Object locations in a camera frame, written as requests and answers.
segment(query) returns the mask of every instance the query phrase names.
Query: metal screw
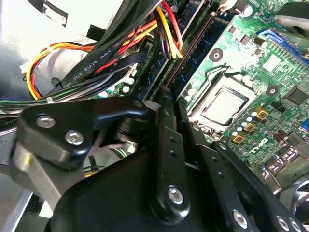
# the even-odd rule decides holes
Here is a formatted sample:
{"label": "metal screw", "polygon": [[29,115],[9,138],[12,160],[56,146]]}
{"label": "metal screw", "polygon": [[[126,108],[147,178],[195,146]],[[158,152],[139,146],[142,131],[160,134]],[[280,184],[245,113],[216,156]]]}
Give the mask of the metal screw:
{"label": "metal screw", "polygon": [[297,232],[301,232],[300,226],[292,218],[290,218],[290,223]]}
{"label": "metal screw", "polygon": [[278,221],[279,225],[280,225],[285,231],[289,231],[289,226],[288,226],[288,224],[285,222],[285,220],[283,220],[280,216],[277,216],[277,221]]}
{"label": "metal screw", "polygon": [[65,139],[69,144],[73,144],[73,145],[82,144],[84,141],[84,137],[82,136],[82,134],[80,134],[79,132],[75,130],[74,131],[72,130],[66,133]]}
{"label": "metal screw", "polygon": [[199,127],[198,127],[197,124],[194,124],[194,123],[193,123],[193,128],[194,128],[195,130],[199,131]]}
{"label": "metal screw", "polygon": [[226,150],[226,146],[223,143],[219,143],[219,147],[222,148],[223,150]]}
{"label": "metal screw", "polygon": [[56,124],[56,121],[50,116],[40,116],[37,119],[37,125],[43,128],[51,128]]}
{"label": "metal screw", "polygon": [[237,224],[243,229],[248,227],[248,223],[246,218],[236,209],[233,210],[233,218]]}
{"label": "metal screw", "polygon": [[170,187],[168,189],[169,192],[169,198],[175,203],[175,204],[182,204],[183,203],[183,195],[180,192],[179,189],[175,187]]}

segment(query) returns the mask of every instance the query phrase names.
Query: hole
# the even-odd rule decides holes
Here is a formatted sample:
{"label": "hole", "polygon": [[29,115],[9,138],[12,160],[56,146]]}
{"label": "hole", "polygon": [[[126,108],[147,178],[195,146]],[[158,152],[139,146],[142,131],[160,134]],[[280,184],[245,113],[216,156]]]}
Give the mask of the hole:
{"label": "hole", "polygon": [[218,174],[219,174],[219,176],[220,176],[223,180],[225,179],[225,177],[224,177],[224,175],[222,174],[222,172],[219,172]]}
{"label": "hole", "polygon": [[298,26],[293,26],[293,32],[295,34],[300,34],[300,35],[304,35],[305,34],[304,29],[302,29],[301,27],[298,27]]}
{"label": "hole", "polygon": [[216,163],[219,163],[216,157],[212,157],[212,160],[215,161]]}
{"label": "hole", "polygon": [[173,150],[171,150],[170,152],[169,152],[173,157],[177,157],[177,154],[176,154],[176,152],[174,152]]}
{"label": "hole", "polygon": [[173,138],[173,137],[170,137],[169,138],[173,143],[177,142],[177,139]]}

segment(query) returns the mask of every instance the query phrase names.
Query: black flat cable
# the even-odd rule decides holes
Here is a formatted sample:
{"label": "black flat cable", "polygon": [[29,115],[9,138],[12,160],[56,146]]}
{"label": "black flat cable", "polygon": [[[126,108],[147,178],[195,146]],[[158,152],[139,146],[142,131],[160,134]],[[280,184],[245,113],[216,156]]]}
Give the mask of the black flat cable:
{"label": "black flat cable", "polygon": [[61,82],[62,87],[70,87],[73,84],[84,81],[90,74],[92,74],[97,68],[110,58],[110,54],[119,50],[126,36],[151,13],[159,5],[162,0],[139,0],[137,8],[135,9],[135,14],[132,17],[132,25],[127,27],[126,30],[118,34],[115,38],[108,41],[106,44],[100,48],[94,50],[87,57],[82,59],[78,64],[76,64],[71,71],[65,76]]}

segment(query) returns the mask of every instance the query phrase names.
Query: chip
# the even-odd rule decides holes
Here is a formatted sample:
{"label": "chip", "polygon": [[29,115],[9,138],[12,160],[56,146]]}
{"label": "chip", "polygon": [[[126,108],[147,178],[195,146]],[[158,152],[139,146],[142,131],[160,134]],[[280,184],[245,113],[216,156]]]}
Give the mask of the chip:
{"label": "chip", "polygon": [[305,90],[301,89],[300,87],[294,87],[286,96],[286,100],[293,103],[294,105],[299,106],[303,103],[309,94],[305,92]]}
{"label": "chip", "polygon": [[248,35],[244,35],[240,41],[243,45],[247,45],[247,43],[250,41],[250,37]]}
{"label": "chip", "polygon": [[248,125],[245,126],[244,130],[248,131],[248,132],[252,132],[252,131],[254,131],[255,128],[256,128],[256,126],[254,124],[248,123]]}
{"label": "chip", "polygon": [[261,106],[256,107],[255,111],[257,112],[257,118],[260,120],[264,120],[268,117],[269,113],[262,108]]}
{"label": "chip", "polygon": [[231,34],[234,34],[235,31],[236,31],[236,27],[231,27],[231,29],[230,29],[229,32],[230,32]]}
{"label": "chip", "polygon": [[241,144],[245,140],[245,137],[242,136],[241,134],[238,134],[234,139],[233,142],[237,144]]}
{"label": "chip", "polygon": [[262,52],[261,49],[257,49],[257,50],[255,51],[255,54],[258,56],[259,54],[261,54],[261,52]]}

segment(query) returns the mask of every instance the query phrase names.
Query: white label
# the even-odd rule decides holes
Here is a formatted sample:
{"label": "white label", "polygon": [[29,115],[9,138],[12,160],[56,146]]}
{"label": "white label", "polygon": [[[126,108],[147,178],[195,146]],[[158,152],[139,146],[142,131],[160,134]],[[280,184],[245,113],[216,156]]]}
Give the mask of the white label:
{"label": "white label", "polygon": [[278,64],[280,64],[281,59],[277,57],[276,55],[272,54],[268,61],[263,65],[263,68],[266,69],[267,71],[271,72],[273,71]]}
{"label": "white label", "polygon": [[262,139],[262,141],[259,143],[259,146],[254,147],[254,148],[250,151],[250,153],[252,153],[252,154],[256,153],[256,152],[257,152],[265,143],[267,143],[268,141],[269,141],[269,139],[267,139],[267,138]]}

